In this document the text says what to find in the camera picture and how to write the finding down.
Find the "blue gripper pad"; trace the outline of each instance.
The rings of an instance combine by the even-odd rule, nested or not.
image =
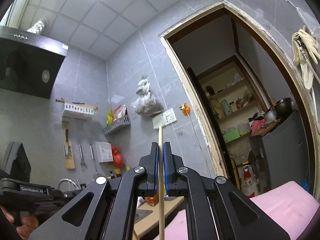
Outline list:
[[[154,192],[157,194],[158,190],[158,166],[159,166],[159,145],[156,151],[156,165],[155,165],[155,181],[154,181]]]
[[[168,192],[169,192],[169,170],[168,170],[167,150],[165,147],[165,143],[163,144],[163,165],[164,165],[165,190],[168,194]]]

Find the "wall-mounted basket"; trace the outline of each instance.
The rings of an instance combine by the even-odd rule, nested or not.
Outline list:
[[[63,103],[62,105],[62,116],[65,117],[73,117],[87,120],[91,119],[93,117],[93,114],[94,109],[87,106],[81,106],[71,103]]]
[[[105,129],[103,129],[104,135],[114,133],[126,126],[130,125],[130,118],[128,115],[121,117],[118,120],[112,122],[112,124],[108,125]]]

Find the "range hood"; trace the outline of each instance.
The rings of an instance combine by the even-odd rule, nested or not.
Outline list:
[[[50,98],[67,52],[59,41],[0,26],[0,88]]]

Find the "metal pot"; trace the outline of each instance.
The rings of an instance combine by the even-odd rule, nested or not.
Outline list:
[[[276,120],[277,118],[278,118],[278,115],[277,115],[275,109],[270,109],[270,108],[268,109],[268,111],[263,116],[263,119],[266,122],[270,122],[270,121]]]
[[[278,116],[286,116],[292,113],[291,98],[284,98],[276,102],[275,111]]]

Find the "pink tablecloth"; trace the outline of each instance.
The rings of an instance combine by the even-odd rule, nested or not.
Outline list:
[[[313,218],[319,203],[294,181],[251,200],[296,240]],[[165,228],[166,240],[188,240],[186,212],[178,212]]]

